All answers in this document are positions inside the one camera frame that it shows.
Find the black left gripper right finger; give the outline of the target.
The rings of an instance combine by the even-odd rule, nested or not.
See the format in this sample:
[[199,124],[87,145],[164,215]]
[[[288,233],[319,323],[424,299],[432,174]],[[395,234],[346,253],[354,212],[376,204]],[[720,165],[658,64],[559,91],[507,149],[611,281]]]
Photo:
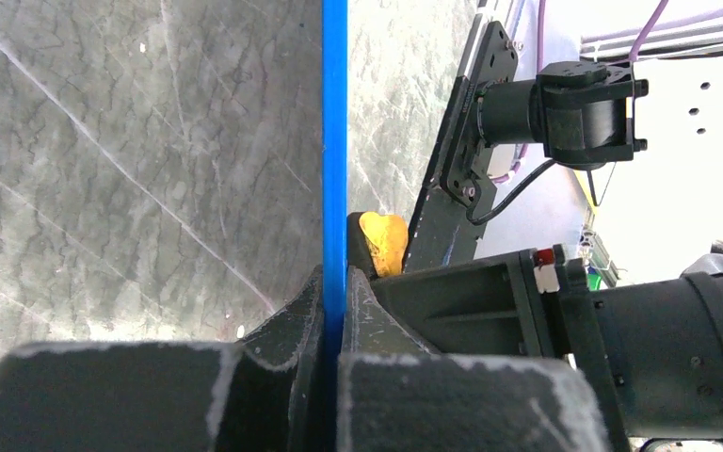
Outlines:
[[607,451],[584,375],[556,359],[437,354],[351,268],[337,390],[341,451]]

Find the yellow black eraser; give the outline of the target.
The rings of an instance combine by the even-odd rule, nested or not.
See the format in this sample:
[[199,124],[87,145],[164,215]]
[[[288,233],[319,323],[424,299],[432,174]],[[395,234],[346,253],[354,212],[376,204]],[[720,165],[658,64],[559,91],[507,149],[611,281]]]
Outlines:
[[398,215],[354,212],[346,222],[347,262],[369,279],[403,273],[409,232]]

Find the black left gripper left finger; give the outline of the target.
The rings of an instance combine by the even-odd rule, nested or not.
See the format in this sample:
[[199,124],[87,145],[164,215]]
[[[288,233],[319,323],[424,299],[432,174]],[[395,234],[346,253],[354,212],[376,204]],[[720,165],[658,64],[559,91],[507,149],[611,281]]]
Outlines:
[[322,451],[322,271],[233,341],[45,342],[0,360],[0,451]]

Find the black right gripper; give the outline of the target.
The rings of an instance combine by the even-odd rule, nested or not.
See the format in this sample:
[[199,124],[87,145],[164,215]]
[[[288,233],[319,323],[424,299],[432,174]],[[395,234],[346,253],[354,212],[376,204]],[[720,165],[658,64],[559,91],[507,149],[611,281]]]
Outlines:
[[595,393],[608,442],[630,451],[617,385],[580,258],[564,248],[507,254],[381,278],[372,289],[407,332],[441,353],[571,354]]

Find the blue framed whiteboard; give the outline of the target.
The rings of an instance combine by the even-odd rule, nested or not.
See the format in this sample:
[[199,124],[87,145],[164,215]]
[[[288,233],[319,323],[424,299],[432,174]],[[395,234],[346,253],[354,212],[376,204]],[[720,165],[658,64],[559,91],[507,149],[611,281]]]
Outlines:
[[348,3],[322,3],[323,307],[326,353],[326,449],[337,449],[338,360],[347,281]]

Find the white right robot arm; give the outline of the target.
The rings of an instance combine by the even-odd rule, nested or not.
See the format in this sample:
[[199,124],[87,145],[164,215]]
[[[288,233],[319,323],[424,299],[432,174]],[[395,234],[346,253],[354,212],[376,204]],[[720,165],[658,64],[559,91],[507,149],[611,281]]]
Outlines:
[[628,282],[592,291],[583,263],[525,250],[374,283],[384,308],[438,347],[408,371],[464,421],[505,406],[523,365],[582,393],[595,444],[723,444],[723,254],[705,237],[723,215],[723,57],[639,64],[634,113],[650,156],[619,172],[602,224]]

